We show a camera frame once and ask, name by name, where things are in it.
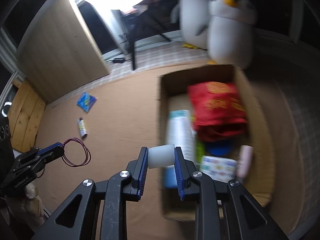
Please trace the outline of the small white jar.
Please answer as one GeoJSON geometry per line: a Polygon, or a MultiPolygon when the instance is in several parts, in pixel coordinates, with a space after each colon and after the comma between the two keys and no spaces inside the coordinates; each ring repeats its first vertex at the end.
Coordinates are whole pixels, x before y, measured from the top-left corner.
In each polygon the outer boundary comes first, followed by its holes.
{"type": "Polygon", "coordinates": [[[174,165],[174,144],[156,146],[148,149],[148,168],[161,168],[174,165]]]}

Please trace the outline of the green cream tube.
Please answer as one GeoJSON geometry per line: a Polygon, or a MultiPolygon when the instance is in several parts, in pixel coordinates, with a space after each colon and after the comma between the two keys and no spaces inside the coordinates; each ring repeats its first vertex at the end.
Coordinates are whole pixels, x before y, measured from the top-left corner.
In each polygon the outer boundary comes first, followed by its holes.
{"type": "Polygon", "coordinates": [[[204,143],[198,138],[197,132],[194,129],[194,122],[195,122],[195,116],[190,117],[191,120],[191,132],[193,135],[193,140],[194,140],[194,152],[195,152],[195,165],[196,168],[199,170],[201,167],[201,161],[202,157],[205,155],[205,146],[204,143]]]}

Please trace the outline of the white tissue pack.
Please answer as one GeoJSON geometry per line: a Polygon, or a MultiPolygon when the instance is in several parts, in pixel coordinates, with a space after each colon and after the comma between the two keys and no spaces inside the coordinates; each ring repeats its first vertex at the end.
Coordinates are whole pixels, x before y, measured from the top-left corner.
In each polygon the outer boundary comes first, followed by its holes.
{"type": "Polygon", "coordinates": [[[201,160],[200,171],[213,180],[227,183],[235,178],[236,166],[236,160],[205,155],[201,160]]]}

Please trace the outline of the white bottle blue cap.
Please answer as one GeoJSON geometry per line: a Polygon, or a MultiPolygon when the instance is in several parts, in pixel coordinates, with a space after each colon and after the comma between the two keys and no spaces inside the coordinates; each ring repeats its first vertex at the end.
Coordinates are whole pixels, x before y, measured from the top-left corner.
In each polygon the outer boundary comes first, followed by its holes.
{"type": "MultiPolygon", "coordinates": [[[[174,144],[175,147],[180,147],[186,160],[195,162],[194,135],[189,110],[180,109],[169,113],[165,139],[167,145],[174,144]]],[[[164,168],[163,187],[165,189],[177,188],[174,165],[164,168]]]]}

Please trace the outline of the blue round lid jar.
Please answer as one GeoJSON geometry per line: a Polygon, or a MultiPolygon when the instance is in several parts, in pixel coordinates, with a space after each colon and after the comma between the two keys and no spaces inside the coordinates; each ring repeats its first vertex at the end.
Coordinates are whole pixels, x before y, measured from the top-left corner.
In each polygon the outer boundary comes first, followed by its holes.
{"type": "Polygon", "coordinates": [[[222,157],[231,153],[233,145],[225,142],[207,142],[205,149],[211,155],[222,157]]]}

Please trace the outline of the pink tube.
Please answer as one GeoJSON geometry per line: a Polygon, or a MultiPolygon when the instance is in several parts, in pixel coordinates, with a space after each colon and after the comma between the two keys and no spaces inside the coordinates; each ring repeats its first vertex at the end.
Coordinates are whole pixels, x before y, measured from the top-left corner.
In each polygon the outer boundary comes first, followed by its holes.
{"type": "Polygon", "coordinates": [[[253,147],[248,145],[242,145],[240,147],[239,158],[236,166],[236,177],[244,179],[246,178],[251,162],[253,158],[253,147]]]}

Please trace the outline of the red fabric bag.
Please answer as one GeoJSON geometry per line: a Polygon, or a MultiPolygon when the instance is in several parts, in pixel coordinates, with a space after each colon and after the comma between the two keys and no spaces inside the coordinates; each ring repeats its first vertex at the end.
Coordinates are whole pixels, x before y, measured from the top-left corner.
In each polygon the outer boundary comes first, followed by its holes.
{"type": "Polygon", "coordinates": [[[188,96],[194,110],[193,127],[200,140],[226,140],[247,131],[246,110],[235,83],[197,83],[188,86],[188,96]]]}

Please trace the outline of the pine wood nightstand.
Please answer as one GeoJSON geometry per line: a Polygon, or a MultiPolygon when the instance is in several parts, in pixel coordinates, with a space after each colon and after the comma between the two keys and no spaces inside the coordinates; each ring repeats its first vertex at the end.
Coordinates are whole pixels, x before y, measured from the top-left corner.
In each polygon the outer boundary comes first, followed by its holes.
{"type": "Polygon", "coordinates": [[[18,88],[9,108],[8,118],[12,147],[27,152],[35,145],[46,102],[28,80],[12,84],[18,88]]]}

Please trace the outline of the blue snack packet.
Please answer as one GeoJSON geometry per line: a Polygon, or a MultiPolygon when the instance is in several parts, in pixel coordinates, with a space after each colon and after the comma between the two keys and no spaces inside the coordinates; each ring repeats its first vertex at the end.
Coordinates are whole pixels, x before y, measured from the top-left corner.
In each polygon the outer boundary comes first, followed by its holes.
{"type": "Polygon", "coordinates": [[[87,92],[83,92],[77,101],[77,106],[79,106],[85,113],[88,113],[96,101],[96,97],[87,92]]]}

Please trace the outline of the cardboard box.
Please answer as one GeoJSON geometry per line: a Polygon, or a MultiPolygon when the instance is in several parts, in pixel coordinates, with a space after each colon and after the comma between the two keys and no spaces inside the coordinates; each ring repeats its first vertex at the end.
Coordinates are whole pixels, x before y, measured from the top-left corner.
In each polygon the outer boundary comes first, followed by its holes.
{"type": "Polygon", "coordinates": [[[187,96],[189,85],[207,81],[235,83],[248,120],[247,132],[240,136],[236,147],[241,145],[253,147],[253,160],[244,186],[262,207],[266,207],[271,202],[275,185],[274,146],[261,106],[244,72],[231,65],[191,65],[189,68],[162,74],[158,81],[158,143],[160,145],[164,145],[166,141],[169,112],[192,109],[187,96]]]}

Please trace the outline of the plaid bedsheet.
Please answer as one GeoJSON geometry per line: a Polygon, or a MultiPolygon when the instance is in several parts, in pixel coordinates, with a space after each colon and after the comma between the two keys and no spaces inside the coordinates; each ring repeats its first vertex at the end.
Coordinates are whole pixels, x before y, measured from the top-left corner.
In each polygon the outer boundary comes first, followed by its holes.
{"type": "MultiPolygon", "coordinates": [[[[92,89],[108,82],[158,67],[193,62],[205,64],[207,55],[200,50],[184,49],[175,42],[141,51],[137,59],[137,70],[132,71],[129,64],[112,66],[109,76],[91,83],[86,89],[92,93],[92,89]]],[[[276,81],[289,104],[304,165],[304,209],[298,226],[288,234],[291,239],[302,236],[314,239],[319,224],[319,53],[287,42],[261,40],[255,61],[260,59],[280,60],[294,65],[291,79],[276,81]]],[[[77,118],[86,115],[76,104],[79,95],[80,90],[76,90],[71,96],[46,107],[37,135],[38,146],[44,147],[78,136],[77,118]]]]}

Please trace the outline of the black tripod stand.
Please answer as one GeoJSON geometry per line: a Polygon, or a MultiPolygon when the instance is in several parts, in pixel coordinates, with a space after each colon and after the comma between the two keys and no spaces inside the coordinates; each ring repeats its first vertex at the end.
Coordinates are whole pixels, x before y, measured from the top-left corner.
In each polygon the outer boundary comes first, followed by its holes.
{"type": "Polygon", "coordinates": [[[125,49],[131,55],[130,61],[133,71],[136,70],[135,42],[137,41],[137,38],[143,35],[144,31],[151,31],[155,35],[162,37],[165,41],[171,42],[171,39],[149,23],[146,17],[151,18],[153,21],[158,23],[163,30],[166,30],[166,27],[159,21],[159,19],[157,19],[152,13],[148,12],[148,9],[145,11],[141,11],[140,9],[142,9],[142,7],[134,8],[125,14],[123,12],[120,13],[121,23],[125,29],[125,49]]]}

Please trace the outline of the front white penguin plush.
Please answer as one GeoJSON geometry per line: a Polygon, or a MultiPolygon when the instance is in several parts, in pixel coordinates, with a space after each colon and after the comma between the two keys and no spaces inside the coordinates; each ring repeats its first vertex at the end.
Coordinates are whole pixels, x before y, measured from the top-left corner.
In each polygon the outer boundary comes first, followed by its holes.
{"type": "Polygon", "coordinates": [[[255,10],[249,0],[209,0],[207,51],[217,64],[247,68],[253,58],[255,10]]]}

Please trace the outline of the white penguin plush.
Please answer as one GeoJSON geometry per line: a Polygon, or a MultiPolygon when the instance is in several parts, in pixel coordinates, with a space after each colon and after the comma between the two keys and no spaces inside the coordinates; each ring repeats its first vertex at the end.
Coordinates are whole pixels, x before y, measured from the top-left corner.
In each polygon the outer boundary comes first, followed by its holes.
{"type": "Polygon", "coordinates": [[[247,68],[253,58],[255,10],[249,0],[209,0],[207,51],[217,64],[247,68]]]}
{"type": "Polygon", "coordinates": [[[209,0],[178,0],[171,11],[171,22],[180,24],[181,37],[187,48],[207,49],[207,30],[198,33],[209,17],[209,0]]]}

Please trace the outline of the rear white penguin plush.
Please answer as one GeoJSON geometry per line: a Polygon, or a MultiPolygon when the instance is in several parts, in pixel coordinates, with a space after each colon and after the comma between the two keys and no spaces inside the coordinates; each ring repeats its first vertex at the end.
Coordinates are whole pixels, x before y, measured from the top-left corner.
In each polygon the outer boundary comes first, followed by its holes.
{"type": "Polygon", "coordinates": [[[207,49],[207,30],[198,33],[209,17],[209,0],[178,0],[171,11],[171,22],[180,24],[181,37],[187,48],[207,49]]]}

